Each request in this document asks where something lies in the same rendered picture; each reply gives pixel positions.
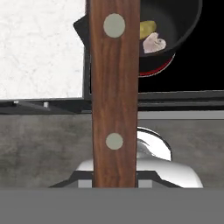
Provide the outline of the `yellow potato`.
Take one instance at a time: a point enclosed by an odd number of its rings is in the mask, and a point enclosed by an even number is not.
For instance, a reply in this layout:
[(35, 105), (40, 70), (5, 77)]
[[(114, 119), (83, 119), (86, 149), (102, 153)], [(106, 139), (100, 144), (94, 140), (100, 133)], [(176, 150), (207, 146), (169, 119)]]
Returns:
[(140, 23), (140, 39), (145, 39), (157, 29), (155, 21), (148, 20)]

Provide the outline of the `black hob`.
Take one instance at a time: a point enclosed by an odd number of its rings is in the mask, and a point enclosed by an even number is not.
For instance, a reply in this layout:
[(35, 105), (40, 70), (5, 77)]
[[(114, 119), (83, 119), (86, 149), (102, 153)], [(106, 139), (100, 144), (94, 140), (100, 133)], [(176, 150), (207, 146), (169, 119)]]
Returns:
[(166, 69), (148, 76), (138, 72), (137, 107), (224, 107), (224, 48), (207, 50), (208, 36), (195, 28)]

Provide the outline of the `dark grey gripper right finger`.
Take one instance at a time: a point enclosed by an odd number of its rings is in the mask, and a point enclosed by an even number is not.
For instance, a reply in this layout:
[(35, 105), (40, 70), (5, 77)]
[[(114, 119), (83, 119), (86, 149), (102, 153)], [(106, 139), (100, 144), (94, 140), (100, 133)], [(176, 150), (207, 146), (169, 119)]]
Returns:
[(161, 179), (160, 176), (155, 171), (138, 171), (136, 173), (137, 188), (152, 188), (154, 186), (154, 183), (169, 188), (179, 188), (179, 185)]

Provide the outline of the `wooden handled spatula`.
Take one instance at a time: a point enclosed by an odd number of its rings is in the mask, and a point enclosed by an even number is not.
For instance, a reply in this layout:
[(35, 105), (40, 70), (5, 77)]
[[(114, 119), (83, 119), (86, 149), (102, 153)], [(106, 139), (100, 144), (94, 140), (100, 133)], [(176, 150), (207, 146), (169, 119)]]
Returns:
[(140, 0), (90, 0), (95, 187), (137, 182)]

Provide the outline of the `pale garlic bulb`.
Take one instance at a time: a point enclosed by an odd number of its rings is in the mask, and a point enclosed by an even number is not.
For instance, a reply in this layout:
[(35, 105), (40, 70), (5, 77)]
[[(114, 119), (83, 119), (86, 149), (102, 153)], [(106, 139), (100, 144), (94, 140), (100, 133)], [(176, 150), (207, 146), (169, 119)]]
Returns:
[(158, 37), (157, 32), (153, 32), (143, 42), (143, 51), (145, 53), (155, 53), (166, 48), (164, 39)]

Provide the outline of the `shiny white rounded object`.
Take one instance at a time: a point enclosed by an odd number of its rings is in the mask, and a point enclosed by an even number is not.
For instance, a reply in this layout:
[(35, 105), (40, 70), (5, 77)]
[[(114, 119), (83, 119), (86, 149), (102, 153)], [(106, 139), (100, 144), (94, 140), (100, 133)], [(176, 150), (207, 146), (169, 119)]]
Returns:
[(172, 161), (172, 147), (155, 131), (137, 128), (136, 170), (156, 172), (165, 181), (183, 188), (202, 188), (200, 177), (190, 166)]

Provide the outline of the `black pot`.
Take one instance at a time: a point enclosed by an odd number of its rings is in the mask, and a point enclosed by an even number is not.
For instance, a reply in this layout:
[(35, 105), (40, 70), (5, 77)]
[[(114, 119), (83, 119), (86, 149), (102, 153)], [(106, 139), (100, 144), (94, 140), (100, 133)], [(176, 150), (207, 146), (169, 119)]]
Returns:
[[(89, 41), (90, 5), (102, 1), (111, 12), (118, 12), (116, 3), (123, 0), (86, 0), (85, 15), (76, 20), (74, 29), (84, 45), (84, 72), (90, 74), (91, 57)], [(166, 48), (159, 52), (145, 53), (143, 41), (139, 42), (139, 75), (148, 76), (160, 73), (172, 62), (177, 50), (192, 34), (200, 20), (203, 0), (140, 0), (140, 21), (156, 22), (156, 32), (166, 42)]]

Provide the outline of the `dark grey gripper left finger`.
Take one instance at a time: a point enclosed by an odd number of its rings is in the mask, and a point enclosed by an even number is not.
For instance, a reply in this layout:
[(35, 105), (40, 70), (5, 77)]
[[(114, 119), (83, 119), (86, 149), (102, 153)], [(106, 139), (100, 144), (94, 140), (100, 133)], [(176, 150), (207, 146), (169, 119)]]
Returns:
[(52, 185), (52, 188), (61, 187), (92, 188), (93, 173), (91, 171), (74, 171), (68, 179)]

